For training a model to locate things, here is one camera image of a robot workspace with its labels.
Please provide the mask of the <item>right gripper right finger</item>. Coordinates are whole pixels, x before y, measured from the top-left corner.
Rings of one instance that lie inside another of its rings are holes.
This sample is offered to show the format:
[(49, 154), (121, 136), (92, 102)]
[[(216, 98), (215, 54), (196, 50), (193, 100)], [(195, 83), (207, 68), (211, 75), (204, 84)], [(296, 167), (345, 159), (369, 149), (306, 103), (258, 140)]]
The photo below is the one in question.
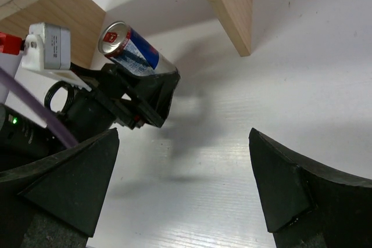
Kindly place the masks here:
[(256, 129), (249, 152), (277, 247), (371, 247), (371, 180), (288, 149)]

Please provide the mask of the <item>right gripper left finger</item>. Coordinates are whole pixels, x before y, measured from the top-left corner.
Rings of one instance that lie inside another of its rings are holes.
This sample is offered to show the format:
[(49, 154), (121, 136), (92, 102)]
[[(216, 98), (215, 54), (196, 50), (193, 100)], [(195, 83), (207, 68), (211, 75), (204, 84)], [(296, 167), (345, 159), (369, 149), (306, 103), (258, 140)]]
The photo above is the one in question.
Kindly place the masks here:
[(86, 247), (119, 150), (115, 128), (1, 171), (1, 247)]

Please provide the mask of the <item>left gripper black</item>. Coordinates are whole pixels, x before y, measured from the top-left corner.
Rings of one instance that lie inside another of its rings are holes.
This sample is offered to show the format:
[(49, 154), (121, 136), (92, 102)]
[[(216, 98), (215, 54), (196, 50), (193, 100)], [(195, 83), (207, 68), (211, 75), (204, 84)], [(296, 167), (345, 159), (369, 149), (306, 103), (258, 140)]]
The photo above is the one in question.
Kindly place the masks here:
[(103, 132), (114, 123), (134, 129), (149, 124), (162, 127), (168, 118), (180, 73), (135, 76), (116, 64), (104, 64), (100, 70), (89, 70), (76, 64), (71, 70), (92, 91), (56, 82), (44, 97), (44, 107), (52, 111), (51, 101), (61, 88), (67, 91), (62, 109), (54, 115), (71, 132)]

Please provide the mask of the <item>silver can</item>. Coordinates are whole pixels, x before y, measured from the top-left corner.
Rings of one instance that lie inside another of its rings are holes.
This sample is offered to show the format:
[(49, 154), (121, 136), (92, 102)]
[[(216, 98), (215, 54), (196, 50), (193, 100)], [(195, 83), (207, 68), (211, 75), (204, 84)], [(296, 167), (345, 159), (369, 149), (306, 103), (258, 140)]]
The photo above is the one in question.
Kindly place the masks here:
[(104, 29), (98, 40), (98, 50), (136, 76), (178, 72), (174, 64), (123, 21), (113, 22)]

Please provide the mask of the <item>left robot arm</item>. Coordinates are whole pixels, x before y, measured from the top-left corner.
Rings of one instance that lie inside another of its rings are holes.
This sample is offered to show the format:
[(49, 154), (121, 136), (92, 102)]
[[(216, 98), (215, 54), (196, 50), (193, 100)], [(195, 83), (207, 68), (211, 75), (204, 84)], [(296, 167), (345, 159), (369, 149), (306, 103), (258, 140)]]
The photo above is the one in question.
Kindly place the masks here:
[[(114, 123), (133, 130), (144, 124), (160, 128), (166, 121), (174, 90), (180, 80), (178, 71), (150, 76), (135, 76), (117, 64), (101, 70), (77, 65), (72, 71), (91, 90), (58, 81), (48, 90), (44, 107), (59, 88), (67, 91), (61, 111), (53, 115), (77, 142), (83, 142), (109, 129)], [(1, 170), (8, 170), (64, 150), (49, 128), (43, 128), (14, 109), (1, 105)]]

